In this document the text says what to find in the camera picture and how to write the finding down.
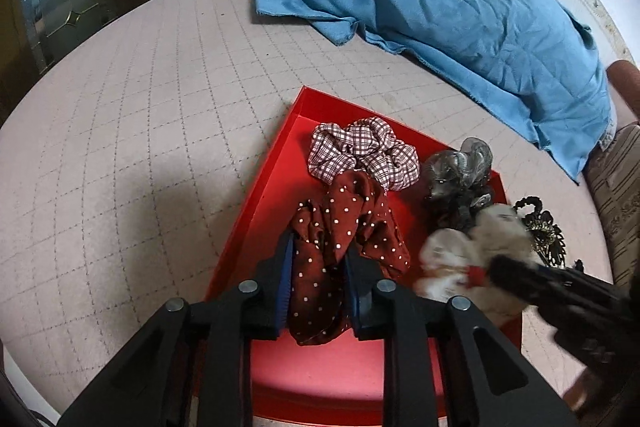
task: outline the red box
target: red box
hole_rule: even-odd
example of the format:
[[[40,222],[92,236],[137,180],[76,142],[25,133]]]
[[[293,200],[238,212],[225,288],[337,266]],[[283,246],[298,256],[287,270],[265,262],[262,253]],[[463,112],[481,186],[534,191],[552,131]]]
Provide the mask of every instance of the red box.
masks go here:
[[[417,149],[420,161],[448,147],[404,124],[303,87],[246,198],[242,211],[220,256],[207,299],[249,279],[260,259],[273,254],[276,241],[300,201],[319,199],[326,186],[306,167],[311,133],[321,122],[342,127],[355,120],[380,116],[396,136]],[[506,203],[500,175],[489,184],[498,203]],[[418,182],[400,192],[388,193],[398,227],[412,257],[412,268],[400,281],[411,286],[421,270],[418,253],[427,233],[422,198],[426,187]],[[502,330],[520,347],[522,320]],[[430,345],[434,384],[440,416],[444,415],[440,367]],[[382,423],[383,341],[360,343],[347,331],[323,346],[300,347],[288,331],[276,342],[252,343],[251,373],[254,414],[263,418],[305,425],[380,425]]]

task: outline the plaid scrunchie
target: plaid scrunchie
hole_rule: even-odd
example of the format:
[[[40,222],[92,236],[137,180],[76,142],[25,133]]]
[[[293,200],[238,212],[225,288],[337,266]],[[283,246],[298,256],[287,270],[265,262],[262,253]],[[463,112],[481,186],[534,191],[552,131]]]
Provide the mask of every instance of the plaid scrunchie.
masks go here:
[[[312,134],[309,173],[331,185],[345,171],[363,170],[387,190],[402,190],[418,181],[420,164],[415,147],[396,138],[391,126],[377,116],[342,129],[321,123]]]

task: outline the red strap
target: red strap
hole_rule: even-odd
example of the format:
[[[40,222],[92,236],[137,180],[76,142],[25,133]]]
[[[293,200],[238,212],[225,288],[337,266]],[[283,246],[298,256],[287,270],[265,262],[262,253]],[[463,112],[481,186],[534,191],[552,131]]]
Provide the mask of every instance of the red strap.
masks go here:
[[[474,286],[484,286],[484,276],[486,272],[484,268],[480,266],[470,266],[468,268],[466,287],[473,288]]]

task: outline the pillow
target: pillow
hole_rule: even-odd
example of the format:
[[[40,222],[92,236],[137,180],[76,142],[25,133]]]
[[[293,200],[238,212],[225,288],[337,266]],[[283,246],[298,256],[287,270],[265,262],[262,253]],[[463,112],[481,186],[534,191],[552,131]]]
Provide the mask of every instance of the pillow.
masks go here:
[[[613,282],[628,291],[640,252],[640,125],[618,131],[606,151],[595,149],[584,176],[602,222]]]

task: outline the bolt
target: bolt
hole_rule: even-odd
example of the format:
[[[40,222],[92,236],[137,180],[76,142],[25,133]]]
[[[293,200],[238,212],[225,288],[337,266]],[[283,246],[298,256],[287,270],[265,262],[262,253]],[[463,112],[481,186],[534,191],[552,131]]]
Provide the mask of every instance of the bolt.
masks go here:
[[[247,279],[246,281],[242,281],[241,283],[239,283],[238,289],[242,293],[252,293],[258,289],[258,283],[253,279]]]
[[[376,288],[384,293],[392,292],[396,289],[396,283],[394,283],[391,279],[380,279],[376,283]]]
[[[178,312],[182,308],[184,308],[184,300],[180,299],[179,297],[173,297],[172,299],[169,299],[167,302],[165,302],[164,307],[167,309],[167,311]]]
[[[451,299],[451,305],[461,312],[466,312],[469,308],[471,308],[471,301],[466,297],[456,295]]]

